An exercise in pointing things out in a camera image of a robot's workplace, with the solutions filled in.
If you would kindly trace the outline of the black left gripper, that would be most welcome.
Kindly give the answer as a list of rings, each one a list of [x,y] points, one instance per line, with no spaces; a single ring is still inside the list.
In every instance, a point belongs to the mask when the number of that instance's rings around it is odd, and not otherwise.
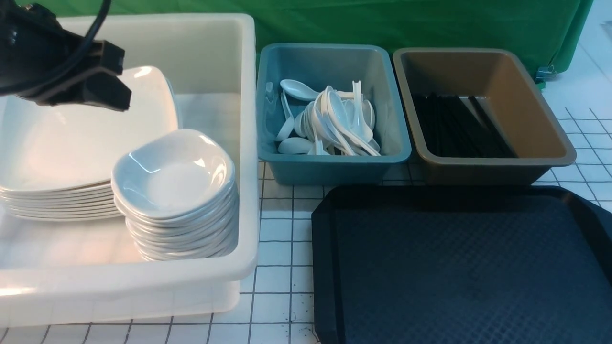
[[[0,38],[2,96],[36,94],[40,106],[120,112],[131,106],[132,92],[119,79],[125,51],[109,41],[94,41],[89,49],[89,35],[68,32],[47,7],[1,3]]]

